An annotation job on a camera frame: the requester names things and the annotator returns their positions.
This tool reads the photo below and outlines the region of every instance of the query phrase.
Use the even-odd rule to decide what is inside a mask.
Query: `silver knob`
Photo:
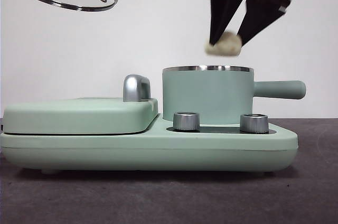
[[[262,114],[241,115],[240,130],[247,133],[268,133],[268,116]]]
[[[175,130],[200,130],[200,114],[194,112],[176,112],[173,119]]]

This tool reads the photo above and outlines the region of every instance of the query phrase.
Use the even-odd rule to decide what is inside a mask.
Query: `white wall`
[[[119,0],[107,12],[1,0],[1,107],[15,102],[121,97],[123,79],[149,77],[162,106],[162,69],[192,64],[255,68],[256,80],[302,80],[303,100],[255,98],[270,117],[336,117],[338,0],[293,0],[286,16],[237,58],[209,57],[209,0]],[[229,25],[236,31],[245,5]]]

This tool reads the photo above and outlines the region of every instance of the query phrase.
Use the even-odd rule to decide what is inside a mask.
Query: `mint green appliance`
[[[201,68],[199,72],[210,69]],[[229,72],[233,67],[218,68]],[[278,85],[278,91],[285,90],[284,97],[305,94],[301,83],[292,85],[291,94],[286,94],[287,85]],[[157,100],[151,98],[149,80],[132,74],[125,79],[123,98],[8,106],[1,148],[13,164],[49,174],[60,170],[276,171],[288,167],[297,153],[297,135],[268,124],[266,116],[231,113],[237,123],[207,124],[211,117],[205,120],[203,112],[189,108],[175,111],[172,118],[163,117],[158,114]]]

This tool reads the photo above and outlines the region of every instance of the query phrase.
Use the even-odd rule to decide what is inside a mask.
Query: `dough ball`
[[[209,42],[205,45],[205,52],[218,56],[238,56],[242,49],[242,39],[231,32],[224,32],[218,42],[212,46]]]

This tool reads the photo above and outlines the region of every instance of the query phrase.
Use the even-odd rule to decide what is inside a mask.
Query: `mint green saucepan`
[[[163,118],[175,112],[200,114],[201,124],[238,124],[252,113],[253,97],[302,99],[301,81],[254,81],[254,70],[234,66],[186,66],[163,70]]]

